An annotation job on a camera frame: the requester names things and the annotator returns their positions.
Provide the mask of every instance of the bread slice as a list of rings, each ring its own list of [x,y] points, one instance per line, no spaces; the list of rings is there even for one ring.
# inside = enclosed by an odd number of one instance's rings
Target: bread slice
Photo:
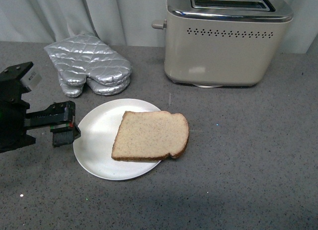
[[[188,122],[181,113],[126,111],[111,157],[125,161],[178,158],[185,151],[188,139]]]

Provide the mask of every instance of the oven mitt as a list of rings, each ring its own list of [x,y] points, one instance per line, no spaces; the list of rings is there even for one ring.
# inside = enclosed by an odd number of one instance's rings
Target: oven mitt
[[[93,34],[67,38],[44,49],[68,97],[78,97],[86,82],[99,95],[114,95],[129,85],[130,62]]]

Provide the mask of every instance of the toaster slot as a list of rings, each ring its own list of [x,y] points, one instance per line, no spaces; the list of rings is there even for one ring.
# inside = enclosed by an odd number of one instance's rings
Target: toaster slot
[[[191,0],[193,8],[271,11],[267,0]]]

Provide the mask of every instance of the toaster lever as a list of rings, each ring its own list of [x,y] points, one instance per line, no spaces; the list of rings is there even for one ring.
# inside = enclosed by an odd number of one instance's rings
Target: toaster lever
[[[154,20],[151,23],[153,29],[163,30],[167,27],[167,20]]]

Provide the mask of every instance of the toaster vent hole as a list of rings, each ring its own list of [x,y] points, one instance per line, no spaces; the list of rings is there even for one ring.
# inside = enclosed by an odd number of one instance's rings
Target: toaster vent hole
[[[199,29],[199,28],[188,28],[187,33],[189,35],[198,35],[201,36],[211,36],[214,35],[215,37],[232,37],[232,38],[271,38],[274,36],[274,32],[271,31],[233,31],[233,30],[213,30],[213,29]]]

